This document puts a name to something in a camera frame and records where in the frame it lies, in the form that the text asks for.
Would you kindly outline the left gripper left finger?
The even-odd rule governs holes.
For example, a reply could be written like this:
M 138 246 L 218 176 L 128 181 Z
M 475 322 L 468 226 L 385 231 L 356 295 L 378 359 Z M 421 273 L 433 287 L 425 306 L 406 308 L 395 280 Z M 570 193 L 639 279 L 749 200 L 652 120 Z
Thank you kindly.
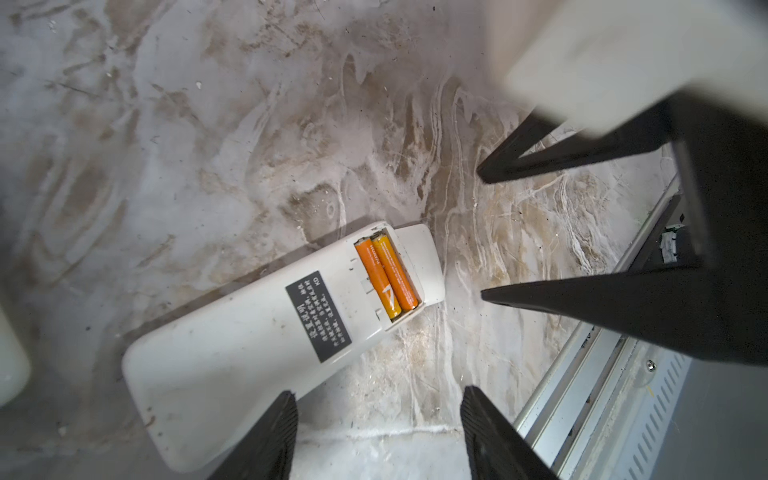
M 283 391 L 209 479 L 288 479 L 297 429 L 295 395 Z

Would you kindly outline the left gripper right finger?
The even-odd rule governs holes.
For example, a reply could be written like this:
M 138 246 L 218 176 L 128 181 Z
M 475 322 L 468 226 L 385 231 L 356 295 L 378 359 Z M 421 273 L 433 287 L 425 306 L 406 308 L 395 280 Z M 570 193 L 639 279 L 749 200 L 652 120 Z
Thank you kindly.
M 464 389 L 460 416 L 472 479 L 557 479 L 479 387 Z

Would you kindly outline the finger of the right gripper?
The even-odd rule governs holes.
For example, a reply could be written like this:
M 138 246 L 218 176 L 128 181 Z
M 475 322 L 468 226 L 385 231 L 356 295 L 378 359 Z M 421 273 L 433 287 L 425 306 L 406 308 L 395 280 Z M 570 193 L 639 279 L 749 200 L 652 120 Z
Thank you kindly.
M 496 184 L 652 152 L 672 136 L 672 113 L 670 102 L 661 101 L 599 138 L 575 134 L 530 151 L 557 128 L 532 111 L 477 167 L 478 176 Z
M 767 312 L 742 303 L 703 268 L 519 283 L 485 289 L 484 301 L 574 318 L 688 356 L 767 363 Z

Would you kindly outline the red and white remote control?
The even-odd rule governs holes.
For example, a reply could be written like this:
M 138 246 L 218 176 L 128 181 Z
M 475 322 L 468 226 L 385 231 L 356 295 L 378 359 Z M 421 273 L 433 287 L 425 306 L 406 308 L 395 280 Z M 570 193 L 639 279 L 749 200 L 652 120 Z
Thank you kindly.
M 382 236 L 416 301 L 396 318 L 360 254 Z M 189 473 L 236 446 L 279 394 L 306 395 L 444 298 L 429 228 L 380 221 L 143 335 L 122 374 L 166 466 Z

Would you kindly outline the orange AAA batteries pair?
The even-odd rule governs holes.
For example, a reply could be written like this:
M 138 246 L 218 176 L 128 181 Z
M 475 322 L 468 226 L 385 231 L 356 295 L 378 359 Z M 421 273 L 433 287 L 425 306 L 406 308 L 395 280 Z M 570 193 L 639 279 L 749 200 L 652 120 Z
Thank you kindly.
M 416 288 L 385 230 L 356 241 L 354 247 L 392 323 L 420 305 Z

